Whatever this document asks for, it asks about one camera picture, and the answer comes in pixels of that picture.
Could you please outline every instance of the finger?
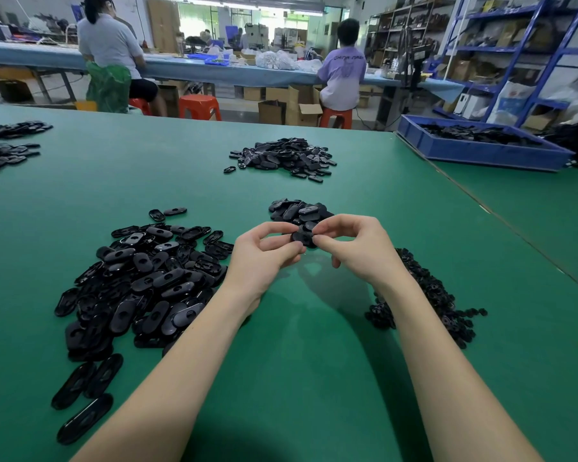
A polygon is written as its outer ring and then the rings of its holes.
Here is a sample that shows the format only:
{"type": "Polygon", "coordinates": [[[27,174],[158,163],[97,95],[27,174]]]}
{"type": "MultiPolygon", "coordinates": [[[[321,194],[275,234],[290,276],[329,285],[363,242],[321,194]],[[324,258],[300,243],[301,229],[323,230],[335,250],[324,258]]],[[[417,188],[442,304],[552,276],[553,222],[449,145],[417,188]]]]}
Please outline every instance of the finger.
{"type": "Polygon", "coordinates": [[[259,248],[262,251],[270,251],[285,246],[287,243],[291,243],[291,235],[269,236],[259,243],[259,248]]]}
{"type": "Polygon", "coordinates": [[[285,262],[283,263],[283,265],[280,266],[280,268],[282,269],[282,268],[284,268],[284,267],[291,266],[291,265],[299,262],[300,259],[302,259],[302,255],[301,255],[301,254],[299,254],[298,256],[294,257],[293,259],[290,259],[289,261],[285,261],[285,262]]]}
{"type": "Polygon", "coordinates": [[[298,231],[298,226],[289,222],[264,222],[245,233],[255,240],[260,240],[272,233],[293,233],[298,231]]]}
{"type": "Polygon", "coordinates": [[[316,224],[315,228],[312,229],[312,233],[314,235],[334,235],[331,236],[331,238],[338,236],[357,236],[362,220],[362,216],[338,214],[316,224]]]}
{"type": "Polygon", "coordinates": [[[282,266],[287,261],[292,260],[294,257],[306,251],[306,247],[301,241],[292,241],[287,243],[285,246],[281,246],[275,249],[273,253],[278,259],[278,266],[282,266]]]}
{"type": "Polygon", "coordinates": [[[340,260],[342,256],[340,253],[346,243],[351,243],[351,241],[338,241],[330,238],[327,235],[315,235],[312,237],[314,243],[324,251],[331,253],[332,256],[340,260]]]}

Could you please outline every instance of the red plastic stool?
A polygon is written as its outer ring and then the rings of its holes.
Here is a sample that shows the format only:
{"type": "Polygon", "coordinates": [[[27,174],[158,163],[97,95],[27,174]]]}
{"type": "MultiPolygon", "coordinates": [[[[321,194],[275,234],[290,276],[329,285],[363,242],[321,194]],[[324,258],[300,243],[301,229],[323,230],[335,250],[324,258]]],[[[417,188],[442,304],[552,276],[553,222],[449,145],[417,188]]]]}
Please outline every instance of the red plastic stool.
{"type": "Polygon", "coordinates": [[[218,100],[211,95],[183,95],[180,97],[177,107],[180,118],[185,118],[186,110],[188,109],[194,120],[209,120],[212,110],[214,110],[216,113],[216,121],[223,121],[221,119],[221,110],[218,107],[218,100]]]}
{"type": "Polygon", "coordinates": [[[150,111],[150,104],[142,98],[130,98],[129,105],[131,105],[131,107],[139,108],[139,110],[141,110],[144,115],[152,116],[152,112],[150,111]]]}
{"type": "Polygon", "coordinates": [[[324,114],[321,115],[321,122],[319,123],[320,128],[327,128],[330,122],[330,118],[333,116],[339,116],[343,119],[343,129],[351,129],[351,121],[353,120],[353,109],[351,110],[332,110],[331,108],[324,108],[324,114]]]}

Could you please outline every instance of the concrete floor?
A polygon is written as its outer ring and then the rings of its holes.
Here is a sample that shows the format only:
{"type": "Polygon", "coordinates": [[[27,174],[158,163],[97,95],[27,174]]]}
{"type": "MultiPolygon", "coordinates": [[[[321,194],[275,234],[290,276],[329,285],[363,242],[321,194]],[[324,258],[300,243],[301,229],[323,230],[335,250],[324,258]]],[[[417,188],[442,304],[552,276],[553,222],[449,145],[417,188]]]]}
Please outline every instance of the concrete floor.
{"type": "MultiPolygon", "coordinates": [[[[77,100],[85,100],[85,93],[87,92],[90,81],[89,76],[75,73],[67,73],[66,75],[71,83],[73,93],[77,100]]],[[[40,92],[40,87],[36,80],[28,79],[25,82],[30,88],[30,92],[32,93],[36,103],[48,103],[40,92]]],[[[51,76],[44,76],[43,82],[53,101],[68,99],[68,92],[66,91],[61,75],[53,74],[51,76]]],[[[217,100],[221,107],[221,115],[224,121],[236,121],[242,123],[259,122],[259,109],[256,101],[224,97],[217,97],[217,100]]],[[[354,109],[353,123],[351,124],[353,129],[368,130],[374,128],[379,100],[379,97],[371,97],[368,108],[361,108],[359,110],[354,109]]]]}

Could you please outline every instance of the lavender t-shirt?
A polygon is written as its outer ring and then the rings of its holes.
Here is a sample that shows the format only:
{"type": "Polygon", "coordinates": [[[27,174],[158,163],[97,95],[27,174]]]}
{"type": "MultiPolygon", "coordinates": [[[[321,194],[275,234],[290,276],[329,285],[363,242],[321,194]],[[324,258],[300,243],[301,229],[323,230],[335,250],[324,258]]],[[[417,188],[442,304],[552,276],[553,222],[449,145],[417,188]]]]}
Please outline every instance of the lavender t-shirt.
{"type": "Polygon", "coordinates": [[[366,73],[366,58],[355,47],[332,50],[317,76],[327,83],[321,91],[324,107],[334,110],[351,110],[360,100],[360,82],[366,73]]]}

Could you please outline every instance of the ponytail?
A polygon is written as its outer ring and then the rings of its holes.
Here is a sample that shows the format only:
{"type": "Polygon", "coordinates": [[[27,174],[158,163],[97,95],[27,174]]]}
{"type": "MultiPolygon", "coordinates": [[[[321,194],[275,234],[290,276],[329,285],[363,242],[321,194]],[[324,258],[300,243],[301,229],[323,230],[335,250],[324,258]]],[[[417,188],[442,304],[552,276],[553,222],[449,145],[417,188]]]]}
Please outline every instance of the ponytail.
{"type": "Polygon", "coordinates": [[[113,5],[113,0],[84,0],[85,17],[91,24],[99,19],[99,13],[107,2],[113,5]]]}

